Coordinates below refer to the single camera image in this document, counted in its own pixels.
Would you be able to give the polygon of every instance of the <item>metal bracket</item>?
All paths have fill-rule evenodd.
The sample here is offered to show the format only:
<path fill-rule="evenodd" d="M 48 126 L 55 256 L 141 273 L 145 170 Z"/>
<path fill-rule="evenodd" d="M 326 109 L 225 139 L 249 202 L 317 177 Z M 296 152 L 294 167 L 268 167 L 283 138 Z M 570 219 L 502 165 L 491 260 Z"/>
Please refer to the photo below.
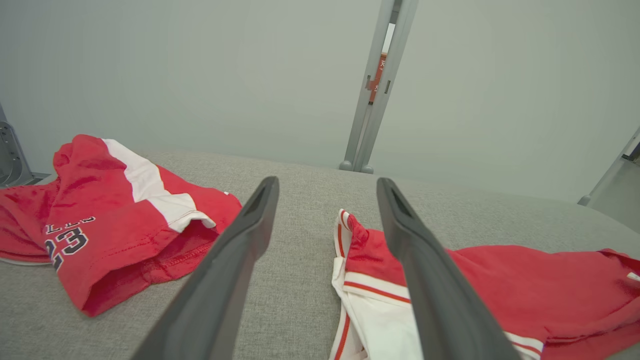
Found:
<path fill-rule="evenodd" d="M 373 174 L 373 167 L 371 165 L 365 165 L 362 167 L 361 172 L 365 174 Z"/>
<path fill-rule="evenodd" d="M 0 187 L 28 184 L 33 180 L 15 132 L 0 107 Z"/>
<path fill-rule="evenodd" d="M 578 200 L 578 205 L 587 206 L 591 201 L 591 195 L 585 195 Z"/>

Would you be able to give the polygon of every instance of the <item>gray fabric surface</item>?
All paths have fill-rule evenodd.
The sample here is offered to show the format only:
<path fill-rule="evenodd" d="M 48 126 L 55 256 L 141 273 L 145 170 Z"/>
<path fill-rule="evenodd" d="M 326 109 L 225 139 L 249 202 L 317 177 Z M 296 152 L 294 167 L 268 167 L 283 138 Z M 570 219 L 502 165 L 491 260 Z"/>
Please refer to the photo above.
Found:
<path fill-rule="evenodd" d="M 345 208 L 363 225 L 381 229 L 376 177 L 215 154 L 144 155 L 187 181 L 231 192 L 243 202 L 263 177 L 280 178 L 271 245 L 253 271 L 235 358 L 326 359 L 339 317 L 339 300 L 330 286 L 333 221 Z M 640 258 L 640 236 L 592 209 L 455 186 L 396 183 L 452 249 L 609 247 Z M 0 262 L 0 359 L 127 359 L 182 283 L 153 285 L 88 318 L 72 305 L 51 267 Z M 613 358 L 638 359 L 640 345 Z"/>

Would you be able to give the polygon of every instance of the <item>white stripe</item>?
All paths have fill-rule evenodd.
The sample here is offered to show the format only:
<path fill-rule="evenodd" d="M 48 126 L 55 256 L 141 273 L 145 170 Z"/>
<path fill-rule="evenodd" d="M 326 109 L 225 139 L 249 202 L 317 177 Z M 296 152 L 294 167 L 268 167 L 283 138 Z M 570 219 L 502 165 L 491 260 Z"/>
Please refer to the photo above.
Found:
<path fill-rule="evenodd" d="M 351 237 L 353 236 L 353 233 L 346 227 L 344 226 L 344 224 L 342 222 L 340 222 L 340 214 L 342 214 L 342 212 L 344 211 L 344 209 L 340 209 L 338 211 L 338 216 L 335 218 L 335 227 L 333 229 L 333 242 L 335 245 L 335 255 L 336 256 L 342 256 L 340 254 L 340 243 L 338 241 L 338 226 L 342 226 L 342 231 L 341 231 L 341 235 L 342 235 L 342 252 L 344 253 L 344 257 L 346 258 L 347 253 L 349 252 L 349 248 L 351 246 Z M 343 214 L 343 218 L 344 217 L 349 218 L 349 213 L 348 212 L 344 212 Z"/>
<path fill-rule="evenodd" d="M 520 353 L 521 360 L 540 360 L 540 355 L 533 350 L 519 347 L 517 344 L 513 344 L 513 347 Z"/>
<path fill-rule="evenodd" d="M 347 294 L 347 296 L 349 297 L 349 299 L 351 299 L 351 301 L 353 301 L 353 299 L 356 299 L 354 297 L 359 296 L 360 298 L 363 298 L 363 299 L 377 300 L 380 302 L 386 302 L 387 304 L 391 304 L 394 306 L 404 307 L 405 309 L 412 309 L 412 305 L 409 302 L 400 301 L 392 297 L 389 297 L 387 295 L 381 295 L 379 293 L 375 293 L 373 291 L 356 288 L 350 285 L 344 285 L 342 287 L 342 290 L 344 291 L 345 294 Z"/>
<path fill-rule="evenodd" d="M 151 161 L 132 152 L 112 139 L 102 139 L 109 154 L 127 168 L 124 176 L 131 183 L 134 202 L 148 200 L 166 220 L 167 226 L 181 233 L 192 220 L 202 220 L 206 227 L 216 225 L 205 213 L 196 209 L 188 193 L 172 195 L 164 188 L 160 170 Z"/>
<path fill-rule="evenodd" d="M 410 299 L 409 290 L 406 288 L 406 286 L 401 286 L 389 281 L 380 280 L 377 277 L 361 274 L 359 272 L 347 272 L 347 274 L 344 276 L 344 281 L 351 281 L 358 284 L 370 286 L 377 290 L 384 291 L 385 293 L 403 297 L 405 299 Z"/>
<path fill-rule="evenodd" d="M 358 324 L 358 318 L 355 316 L 355 311 L 349 301 L 350 295 L 348 295 L 347 293 L 344 293 L 344 291 L 342 290 L 343 289 L 342 284 L 344 283 L 345 264 L 346 264 L 346 259 L 340 256 L 333 259 L 333 273 L 332 273 L 331 285 L 333 286 L 333 289 L 335 290 L 336 294 L 340 298 L 340 302 L 342 304 L 341 308 L 344 310 L 345 316 L 348 315 L 351 319 L 346 340 L 344 342 L 344 349 L 342 351 L 341 359 L 353 360 L 353 358 L 350 357 L 350 355 L 355 354 L 356 352 L 359 352 L 360 349 L 362 349 L 363 347 L 367 348 L 367 345 L 363 343 L 363 341 L 365 341 L 366 339 L 365 338 L 360 339 L 360 337 L 358 336 L 358 334 L 364 334 L 364 332 L 361 326 Z M 343 328 L 344 328 L 344 322 L 341 321 L 340 326 L 337 329 L 336 338 L 333 341 L 333 347 L 332 347 L 333 356 L 330 357 L 330 360 L 333 360 L 335 353 L 337 351 L 337 348 L 340 345 L 340 338 L 342 337 Z"/>
<path fill-rule="evenodd" d="M 638 275 L 636 275 L 636 274 L 634 274 L 634 273 L 632 273 L 632 272 L 630 272 L 629 274 L 627 274 L 627 277 L 628 277 L 629 279 L 632 279 L 632 280 L 635 280 L 635 281 L 640 281 L 640 276 L 638 276 Z"/>
<path fill-rule="evenodd" d="M 511 334 L 510 332 L 506 332 L 506 331 L 504 332 L 504 334 L 507 336 L 507 339 L 511 340 L 512 343 L 525 345 L 527 347 L 532 347 L 540 351 L 541 353 L 542 353 L 542 349 L 545 347 L 545 344 L 538 339 L 524 338 L 522 336 Z"/>
<path fill-rule="evenodd" d="M 338 352 L 338 348 L 340 347 L 340 340 L 342 339 L 342 333 L 344 332 L 344 322 L 346 320 L 347 320 L 347 312 L 344 309 L 344 305 L 340 304 L 340 321 L 338 322 L 338 331 L 335 334 L 335 338 L 333 339 L 333 345 L 331 346 L 331 352 L 329 353 L 330 360 L 335 359 L 335 355 Z"/>
<path fill-rule="evenodd" d="M 5 258 L 0 258 L 0 261 L 4 261 L 5 263 L 14 264 L 14 265 L 22 265 L 22 266 L 51 265 L 50 261 L 46 263 L 32 263 L 30 261 L 19 261 L 19 260 L 5 259 Z"/>
<path fill-rule="evenodd" d="M 347 230 L 351 231 L 351 229 L 349 229 L 349 213 L 346 211 L 342 212 L 342 210 L 344 209 L 340 210 L 340 214 L 342 214 L 342 221 L 344 222 L 343 225 L 347 228 Z"/>

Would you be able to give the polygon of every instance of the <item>white wall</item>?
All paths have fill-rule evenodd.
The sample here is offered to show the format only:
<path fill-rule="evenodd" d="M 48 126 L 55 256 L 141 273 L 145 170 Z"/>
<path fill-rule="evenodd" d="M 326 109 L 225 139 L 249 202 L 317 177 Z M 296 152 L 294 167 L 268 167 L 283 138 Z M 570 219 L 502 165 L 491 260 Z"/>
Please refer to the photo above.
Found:
<path fill-rule="evenodd" d="M 0 102 L 32 171 L 78 133 L 336 167 L 380 1 L 0 1 Z"/>
<path fill-rule="evenodd" d="M 577 202 L 640 125 L 640 1 L 421 1 L 376 174 Z"/>

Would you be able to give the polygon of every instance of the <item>basketball jersey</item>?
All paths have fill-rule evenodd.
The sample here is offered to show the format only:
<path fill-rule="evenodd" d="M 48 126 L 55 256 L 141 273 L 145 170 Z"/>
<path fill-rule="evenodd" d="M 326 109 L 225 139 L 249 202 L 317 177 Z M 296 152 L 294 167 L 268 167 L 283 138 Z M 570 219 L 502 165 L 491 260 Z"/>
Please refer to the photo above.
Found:
<path fill-rule="evenodd" d="M 89 316 L 192 272 L 242 207 L 115 140 L 78 135 L 53 165 L 50 184 L 0 190 L 0 259 L 52 264 Z"/>

